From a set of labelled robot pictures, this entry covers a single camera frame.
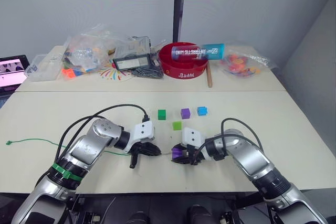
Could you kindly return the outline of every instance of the blue cube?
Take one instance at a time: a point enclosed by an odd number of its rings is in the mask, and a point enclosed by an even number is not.
[[[199,116],[201,116],[201,115],[207,115],[207,113],[208,113],[207,107],[197,107],[197,114]]]

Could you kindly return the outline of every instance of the green band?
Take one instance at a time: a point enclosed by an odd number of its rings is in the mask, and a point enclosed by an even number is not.
[[[83,179],[82,177],[79,177],[79,176],[77,176],[75,174],[72,174],[72,172],[70,172],[68,170],[65,170],[63,167],[59,166],[56,163],[53,163],[52,168],[54,168],[56,171],[58,171],[59,173],[61,173],[63,175],[63,178],[66,178],[66,179],[71,178],[71,179],[79,181],[79,182],[81,182],[82,179]]]

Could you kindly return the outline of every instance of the cable connector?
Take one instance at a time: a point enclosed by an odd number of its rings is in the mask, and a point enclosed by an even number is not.
[[[149,116],[147,115],[147,114],[145,114],[144,116],[143,116],[143,119],[142,119],[142,122],[144,123],[144,122],[147,122],[147,121],[149,121],[150,119],[149,119]]]

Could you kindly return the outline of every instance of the green string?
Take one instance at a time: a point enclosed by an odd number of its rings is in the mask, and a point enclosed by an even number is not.
[[[20,142],[30,141],[30,140],[45,141],[45,142],[48,142],[50,144],[54,144],[54,145],[58,146],[58,144],[56,144],[56,143],[54,143],[52,141],[46,140],[46,139],[42,139],[42,138],[27,138],[27,139],[23,139],[23,140],[20,140],[20,141],[7,141],[6,145],[11,145],[13,143],[20,143]],[[120,155],[120,156],[129,156],[130,155],[130,154],[122,154],[122,153],[110,152],[110,151],[104,151],[104,152],[111,153],[111,154],[114,154],[114,155]]]

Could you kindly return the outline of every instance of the purple cube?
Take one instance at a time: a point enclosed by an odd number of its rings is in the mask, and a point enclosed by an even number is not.
[[[181,117],[182,117],[182,119],[189,119],[190,118],[190,110],[188,108],[181,109]]]

